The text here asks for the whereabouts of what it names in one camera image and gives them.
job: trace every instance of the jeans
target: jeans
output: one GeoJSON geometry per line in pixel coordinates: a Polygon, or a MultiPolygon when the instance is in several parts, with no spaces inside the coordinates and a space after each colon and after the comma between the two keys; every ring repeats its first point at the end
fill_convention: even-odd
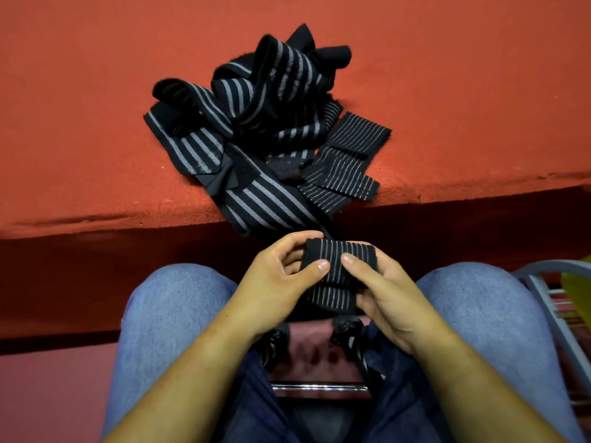
{"type": "MultiPolygon", "coordinates": [[[[565,389],[550,330],[529,291],[512,275],[480,263],[437,269],[418,281],[439,314],[531,406],[571,443],[583,443],[565,389]]],[[[140,400],[222,309],[236,284],[213,269],[161,268],[129,299],[103,433],[140,400]]],[[[453,441],[447,421],[416,361],[371,324],[368,363],[386,376],[365,440],[453,441]]],[[[296,442],[260,357],[250,350],[220,417],[224,442],[296,442]]]]}

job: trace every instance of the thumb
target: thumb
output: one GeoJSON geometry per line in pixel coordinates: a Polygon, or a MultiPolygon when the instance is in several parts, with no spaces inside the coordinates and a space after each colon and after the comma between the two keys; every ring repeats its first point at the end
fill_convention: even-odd
{"type": "Polygon", "coordinates": [[[306,289],[322,280],[329,273],[329,270],[330,263],[327,260],[319,259],[314,261],[312,264],[307,265],[304,270],[291,275],[292,287],[300,296],[306,289]]]}
{"type": "Polygon", "coordinates": [[[340,262],[351,275],[365,284],[374,293],[387,287],[388,281],[373,270],[366,262],[354,257],[351,253],[343,253],[340,262]]]}

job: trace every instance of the hand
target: hand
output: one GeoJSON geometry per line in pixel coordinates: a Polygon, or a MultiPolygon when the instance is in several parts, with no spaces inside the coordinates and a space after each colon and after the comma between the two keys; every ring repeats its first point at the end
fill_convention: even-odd
{"type": "Polygon", "coordinates": [[[318,283],[330,263],[317,260],[300,272],[306,239],[321,231],[290,233],[256,255],[238,289],[224,307],[256,339],[283,322],[306,289],[318,283]]]}
{"type": "Polygon", "coordinates": [[[349,253],[341,256],[344,268],[369,288],[357,295],[357,306],[396,346],[417,356],[421,345],[451,328],[402,266],[380,249],[375,252],[377,272],[349,253]]]}

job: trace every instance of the fingernail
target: fingernail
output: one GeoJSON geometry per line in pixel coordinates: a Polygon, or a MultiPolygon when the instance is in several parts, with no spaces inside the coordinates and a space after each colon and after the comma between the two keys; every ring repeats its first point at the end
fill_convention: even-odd
{"type": "Polygon", "coordinates": [[[318,261],[318,268],[321,272],[326,272],[327,270],[329,270],[329,266],[330,263],[325,259],[321,259],[320,261],[318,261]]]}
{"type": "Polygon", "coordinates": [[[344,253],[340,256],[340,260],[344,265],[350,266],[355,261],[355,257],[351,253],[344,253]]]}

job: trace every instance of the black fabric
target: black fabric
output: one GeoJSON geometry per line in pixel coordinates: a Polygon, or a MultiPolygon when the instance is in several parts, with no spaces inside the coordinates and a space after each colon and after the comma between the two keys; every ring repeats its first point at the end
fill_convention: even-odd
{"type": "Polygon", "coordinates": [[[303,301],[334,313],[355,313],[355,294],[365,286],[343,267],[340,262],[343,253],[351,253],[374,270],[378,267],[373,245],[308,239],[304,245],[300,270],[316,260],[326,259],[330,262],[330,271],[319,283],[306,291],[303,301]]]}
{"type": "Polygon", "coordinates": [[[348,46],[316,48],[306,25],[218,66],[211,89],[159,81],[144,115],[179,172],[196,177],[232,226],[265,241],[297,230],[337,238],[331,216],[379,184],[364,171],[390,130],[327,93],[348,46]]]}

